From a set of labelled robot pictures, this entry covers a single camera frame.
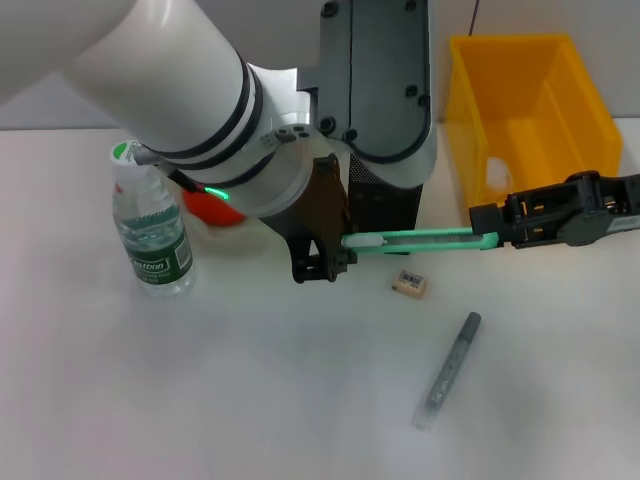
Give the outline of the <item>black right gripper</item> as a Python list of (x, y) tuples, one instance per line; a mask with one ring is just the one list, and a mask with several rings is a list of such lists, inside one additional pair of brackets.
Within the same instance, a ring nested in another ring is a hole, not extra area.
[(469, 209), (474, 234), (497, 233), (516, 249), (585, 246), (639, 229), (639, 175), (581, 172), (566, 182), (509, 194), (502, 204)]

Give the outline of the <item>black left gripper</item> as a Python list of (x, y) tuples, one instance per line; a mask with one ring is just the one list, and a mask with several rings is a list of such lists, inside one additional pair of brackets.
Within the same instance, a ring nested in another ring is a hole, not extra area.
[(327, 280), (335, 282), (357, 254), (342, 244), (353, 232), (338, 157), (331, 153), (312, 160), (310, 179), (300, 196), (283, 211), (261, 221), (279, 234), (292, 255), (292, 276), (296, 283)]

